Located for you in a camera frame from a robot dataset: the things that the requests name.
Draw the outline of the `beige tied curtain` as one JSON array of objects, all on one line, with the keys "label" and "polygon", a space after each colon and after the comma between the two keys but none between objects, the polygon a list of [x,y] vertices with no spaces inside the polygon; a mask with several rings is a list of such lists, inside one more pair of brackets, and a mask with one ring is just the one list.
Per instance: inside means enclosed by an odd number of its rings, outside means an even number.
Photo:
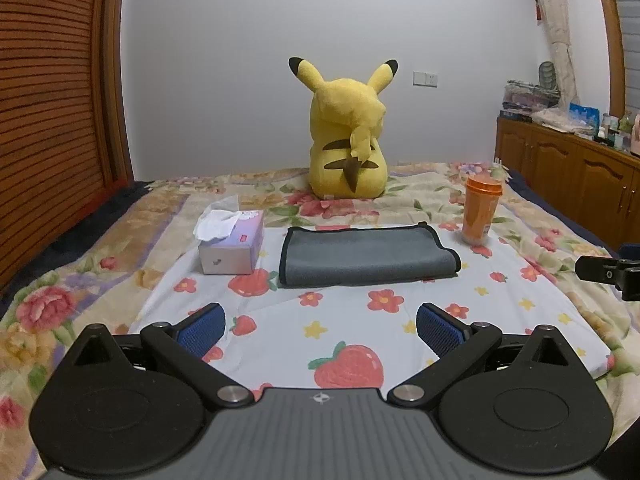
[{"label": "beige tied curtain", "polygon": [[542,20],[546,25],[552,62],[555,67],[556,84],[560,92],[560,107],[568,110],[570,104],[579,103],[567,0],[537,0]]}]

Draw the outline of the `grey purple microfibre towel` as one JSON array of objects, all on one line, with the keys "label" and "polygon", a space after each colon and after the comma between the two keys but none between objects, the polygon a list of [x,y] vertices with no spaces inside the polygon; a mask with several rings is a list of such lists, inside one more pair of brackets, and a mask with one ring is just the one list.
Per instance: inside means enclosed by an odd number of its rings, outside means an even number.
[{"label": "grey purple microfibre towel", "polygon": [[368,286],[452,278],[458,253],[425,222],[382,229],[286,232],[279,282],[286,288]]}]

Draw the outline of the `green patterned fan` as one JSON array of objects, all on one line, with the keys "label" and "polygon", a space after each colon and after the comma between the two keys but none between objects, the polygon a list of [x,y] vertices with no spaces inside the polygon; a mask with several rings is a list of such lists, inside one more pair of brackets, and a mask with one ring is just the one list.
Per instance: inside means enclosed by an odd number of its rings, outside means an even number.
[{"label": "green patterned fan", "polygon": [[549,91],[555,91],[558,88],[554,64],[551,61],[544,61],[538,66],[539,85]]}]

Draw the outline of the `stack of folded fabrics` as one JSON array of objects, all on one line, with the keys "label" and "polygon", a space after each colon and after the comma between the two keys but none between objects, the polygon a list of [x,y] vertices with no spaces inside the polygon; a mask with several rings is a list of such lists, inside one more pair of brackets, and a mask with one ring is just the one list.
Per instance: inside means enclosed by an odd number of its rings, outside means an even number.
[{"label": "stack of folded fabrics", "polygon": [[500,117],[531,122],[532,115],[540,110],[555,107],[560,102],[557,88],[548,89],[539,84],[510,79],[504,87]]}]

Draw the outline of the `pink tissue box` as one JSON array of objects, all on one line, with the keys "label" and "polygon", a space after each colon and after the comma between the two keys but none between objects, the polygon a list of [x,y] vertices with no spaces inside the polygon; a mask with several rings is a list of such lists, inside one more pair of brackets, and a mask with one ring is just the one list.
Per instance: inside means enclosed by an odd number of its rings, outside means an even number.
[{"label": "pink tissue box", "polygon": [[207,275],[250,275],[264,239],[264,212],[242,210],[237,195],[209,204],[195,223],[201,267]]}]

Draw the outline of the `blue picture card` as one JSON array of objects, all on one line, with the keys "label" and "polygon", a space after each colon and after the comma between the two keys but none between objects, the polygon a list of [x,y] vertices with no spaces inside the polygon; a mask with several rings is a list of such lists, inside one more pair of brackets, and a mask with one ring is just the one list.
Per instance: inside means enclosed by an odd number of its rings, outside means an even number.
[{"label": "blue picture card", "polygon": [[598,130],[600,127],[600,110],[595,107],[582,106],[571,102],[568,114],[570,114],[570,118],[582,122],[592,130]]}]

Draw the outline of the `white strawberry print cloth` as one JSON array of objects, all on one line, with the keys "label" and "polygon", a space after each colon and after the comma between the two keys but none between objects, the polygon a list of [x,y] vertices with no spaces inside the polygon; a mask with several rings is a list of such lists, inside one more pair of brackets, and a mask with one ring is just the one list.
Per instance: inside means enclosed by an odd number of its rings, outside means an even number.
[{"label": "white strawberry print cloth", "polygon": [[281,229],[266,232],[248,275],[205,275],[198,252],[190,250],[162,277],[132,330],[178,323],[220,304],[224,327],[220,336],[206,338],[204,359],[254,393],[267,387],[390,390],[436,360],[416,332],[416,312],[426,302],[465,323],[489,322],[507,334],[553,325],[591,375],[612,367],[611,351],[531,258],[496,236],[470,247],[452,226],[442,224],[437,234],[461,258],[457,276],[366,287],[282,287]]}]

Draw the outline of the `yellow Pikachu plush toy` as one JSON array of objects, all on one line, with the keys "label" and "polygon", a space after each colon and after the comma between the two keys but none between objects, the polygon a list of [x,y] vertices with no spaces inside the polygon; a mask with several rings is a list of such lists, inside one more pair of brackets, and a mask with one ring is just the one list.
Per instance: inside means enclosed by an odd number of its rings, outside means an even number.
[{"label": "yellow Pikachu plush toy", "polygon": [[386,107],[380,93],[393,81],[398,62],[378,66],[366,82],[325,80],[303,58],[288,66],[312,93],[309,185],[322,200],[373,200],[386,188],[388,170],[378,140]]}]

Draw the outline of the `orange lidded plastic cup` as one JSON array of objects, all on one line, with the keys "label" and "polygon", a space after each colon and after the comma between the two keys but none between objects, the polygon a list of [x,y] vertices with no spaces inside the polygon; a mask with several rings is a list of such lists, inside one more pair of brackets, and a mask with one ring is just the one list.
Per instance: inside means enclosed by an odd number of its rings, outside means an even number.
[{"label": "orange lidded plastic cup", "polygon": [[502,184],[487,174],[466,179],[462,237],[468,244],[484,244],[501,196]]}]

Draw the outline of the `pink bottle on cabinet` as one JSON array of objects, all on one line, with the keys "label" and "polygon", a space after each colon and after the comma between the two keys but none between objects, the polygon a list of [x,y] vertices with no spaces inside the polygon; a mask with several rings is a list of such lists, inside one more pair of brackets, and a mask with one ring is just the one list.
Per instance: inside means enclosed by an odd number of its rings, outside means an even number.
[{"label": "pink bottle on cabinet", "polygon": [[634,156],[640,156],[640,114],[634,118],[634,125],[630,135],[630,152]]}]

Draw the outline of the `floral bed blanket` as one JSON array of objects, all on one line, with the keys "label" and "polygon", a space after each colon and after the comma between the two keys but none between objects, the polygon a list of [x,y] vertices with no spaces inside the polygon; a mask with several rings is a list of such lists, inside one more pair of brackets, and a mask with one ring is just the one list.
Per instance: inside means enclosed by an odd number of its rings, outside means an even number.
[{"label": "floral bed blanket", "polygon": [[[466,179],[487,174],[502,184],[483,245],[462,237]],[[84,226],[76,226],[39,259],[27,282],[9,294],[1,321],[1,474],[33,479],[43,466],[28,415],[55,367],[82,329],[99,323],[135,333],[146,300],[190,250],[192,230],[215,200],[237,195],[245,209],[265,214],[265,234],[291,226],[331,231],[429,223],[452,226],[463,244],[501,238],[549,273],[559,290],[611,351],[612,367],[594,376],[611,405],[614,431],[639,417],[639,307],[611,286],[576,278],[580,256],[600,256],[602,243],[571,226],[530,194],[518,177],[490,162],[422,162],[393,170],[377,200],[319,200],[304,170],[156,181],[126,194]]]}]

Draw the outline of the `wooden sideboard cabinet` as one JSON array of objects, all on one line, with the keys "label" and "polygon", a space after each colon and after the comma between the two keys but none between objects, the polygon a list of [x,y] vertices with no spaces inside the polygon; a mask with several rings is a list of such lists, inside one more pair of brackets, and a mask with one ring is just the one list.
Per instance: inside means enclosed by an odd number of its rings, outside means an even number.
[{"label": "wooden sideboard cabinet", "polygon": [[544,203],[608,249],[639,241],[639,159],[533,122],[497,119],[495,155]]}]

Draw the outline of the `wooden louvred wardrobe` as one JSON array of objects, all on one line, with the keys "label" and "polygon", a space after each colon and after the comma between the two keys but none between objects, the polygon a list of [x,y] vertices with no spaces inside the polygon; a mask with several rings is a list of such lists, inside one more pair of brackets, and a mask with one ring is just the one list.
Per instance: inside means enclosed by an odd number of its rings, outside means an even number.
[{"label": "wooden louvred wardrobe", "polygon": [[1,283],[134,180],[122,0],[1,0]]}]

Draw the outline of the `white wall switch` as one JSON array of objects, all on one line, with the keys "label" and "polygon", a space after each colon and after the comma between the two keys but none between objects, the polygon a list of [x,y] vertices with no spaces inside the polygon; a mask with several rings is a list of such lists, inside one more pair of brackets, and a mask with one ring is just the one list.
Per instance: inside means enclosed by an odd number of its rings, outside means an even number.
[{"label": "white wall switch", "polygon": [[438,86],[438,75],[424,72],[413,72],[412,84],[417,87],[436,88]]}]

